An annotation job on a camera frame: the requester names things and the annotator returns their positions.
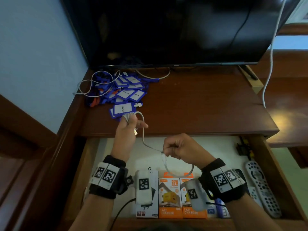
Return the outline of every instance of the white cable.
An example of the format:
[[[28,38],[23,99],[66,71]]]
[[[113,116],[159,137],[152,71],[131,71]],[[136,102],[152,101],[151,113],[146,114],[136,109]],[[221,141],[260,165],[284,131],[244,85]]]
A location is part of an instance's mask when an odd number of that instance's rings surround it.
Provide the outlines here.
[[[130,116],[131,116],[132,114],[137,114],[137,113],[139,113],[139,114],[141,115],[142,120],[144,121],[144,116],[143,116],[143,114],[142,114],[141,112],[139,112],[139,111],[134,112],[134,113],[125,114],[125,115],[123,115],[123,117],[126,119],[127,122],[129,122]],[[155,150],[155,151],[159,151],[159,152],[161,153],[161,156],[162,156],[162,158],[163,158],[163,163],[164,163],[164,166],[165,166],[165,168],[166,168],[166,171],[167,171],[171,176],[173,176],[173,177],[175,177],[175,178],[184,178],[184,177],[188,177],[188,176],[191,175],[191,173],[193,172],[194,165],[192,164],[192,169],[191,169],[190,172],[189,172],[187,175],[185,175],[185,176],[178,176],[178,175],[175,175],[175,174],[171,173],[171,172],[169,171],[168,167],[167,167],[167,157],[166,157],[166,155],[164,154],[164,151],[161,151],[161,150],[155,149],[155,148],[153,148],[153,147],[150,147],[149,145],[147,145],[147,144],[144,142],[144,127],[142,128],[142,142],[143,142],[143,144],[144,144],[145,146],[147,146],[147,147],[149,147],[149,148],[151,148],[151,149],[153,149],[153,150]]]
[[[93,80],[93,76],[94,76],[96,73],[98,73],[98,72],[106,72],[108,75],[111,76],[112,81],[111,81],[111,82],[107,82],[107,83],[100,83],[100,82],[97,82],[97,81]],[[115,75],[116,75],[118,72],[119,72],[119,75],[118,75],[118,77],[119,77],[120,74],[121,74],[121,71],[120,71],[120,70],[118,70],[118,71],[115,73]],[[78,90],[80,91],[80,93],[79,93],[79,92],[76,92],[76,93],[74,93],[74,95],[85,95],[85,96],[87,96],[87,97],[100,97],[100,96],[103,96],[103,95],[105,95],[106,93],[108,93],[112,87],[110,87],[105,93],[103,93],[103,94],[101,94],[101,95],[89,96],[89,95],[87,95],[87,94],[91,91],[92,82],[95,82],[95,83],[98,83],[98,84],[102,84],[102,85],[106,85],[106,84],[113,83],[118,77],[116,77],[116,78],[114,79],[113,76],[112,76],[109,72],[104,71],[104,70],[99,70],[99,71],[95,72],[94,74],[92,74],[91,79],[85,79],[85,80],[79,82],[79,83],[78,83]],[[85,81],[91,81],[91,85],[90,85],[89,90],[88,90],[86,93],[83,93],[83,92],[81,91],[81,89],[80,89],[80,85],[81,85],[82,82],[85,82]]]
[[[151,78],[151,77],[145,76],[144,74],[141,74],[141,73],[139,72],[139,70],[137,70],[137,69],[136,69],[136,71],[137,71],[138,74],[140,74],[140,75],[143,76],[143,77],[150,78],[150,79],[156,79],[156,78]],[[159,78],[159,79],[166,78],[166,77],[170,74],[170,72],[171,72],[171,70],[169,70],[169,73],[168,73],[166,76],[161,77],[161,78]]]
[[[265,85],[264,85],[264,88],[263,88],[263,92],[262,92],[262,102],[263,102],[264,108],[266,108],[265,100],[264,100],[265,90],[266,90],[267,84],[269,83],[269,80],[270,80],[270,77],[271,77],[272,71],[273,71],[273,44],[274,44],[274,40],[275,40],[277,31],[278,31],[278,26],[279,26],[279,22],[280,22],[280,19],[281,19],[281,15],[282,15],[285,3],[286,3],[286,0],[283,0],[281,8],[280,8],[279,15],[278,15],[278,19],[277,19],[274,35],[273,35],[273,38],[272,38],[272,43],[270,45],[270,57],[269,57],[269,59],[270,59],[270,69],[269,69],[269,76],[267,77],[267,80],[265,82]]]

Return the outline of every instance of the person's right hand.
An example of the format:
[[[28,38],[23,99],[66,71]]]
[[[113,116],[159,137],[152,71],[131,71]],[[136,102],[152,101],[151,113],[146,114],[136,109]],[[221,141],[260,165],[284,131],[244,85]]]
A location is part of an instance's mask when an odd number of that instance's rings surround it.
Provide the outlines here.
[[[199,169],[203,169],[216,159],[187,134],[167,137],[163,150],[166,156],[181,159]]]

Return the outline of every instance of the person's left arm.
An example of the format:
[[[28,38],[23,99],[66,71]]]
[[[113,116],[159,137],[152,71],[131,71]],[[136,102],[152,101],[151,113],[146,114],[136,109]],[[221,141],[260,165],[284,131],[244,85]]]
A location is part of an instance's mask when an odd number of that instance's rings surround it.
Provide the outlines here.
[[[137,120],[136,115],[131,116],[129,124],[124,117],[121,118],[116,130],[111,156],[125,163],[128,161],[136,140],[135,128],[148,128],[148,125]],[[113,209],[113,202],[114,199],[89,194],[69,231],[106,231]]]

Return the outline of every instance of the television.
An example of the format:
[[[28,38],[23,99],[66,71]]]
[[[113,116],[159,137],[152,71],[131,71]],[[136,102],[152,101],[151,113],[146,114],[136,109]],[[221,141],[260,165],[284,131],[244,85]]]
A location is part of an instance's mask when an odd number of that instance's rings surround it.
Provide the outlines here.
[[[89,66],[106,69],[256,64],[283,0],[62,1]]]

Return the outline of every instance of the person's right arm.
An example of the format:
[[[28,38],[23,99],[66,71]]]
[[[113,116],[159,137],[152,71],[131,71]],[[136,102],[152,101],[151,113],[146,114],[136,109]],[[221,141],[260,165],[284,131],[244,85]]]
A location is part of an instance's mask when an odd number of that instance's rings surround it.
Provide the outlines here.
[[[203,169],[215,160],[215,157],[187,134],[166,138],[163,149],[166,156],[181,159],[186,163],[197,166],[199,169]],[[238,231],[282,231],[268,214],[246,193],[242,198],[228,202],[225,205]]]

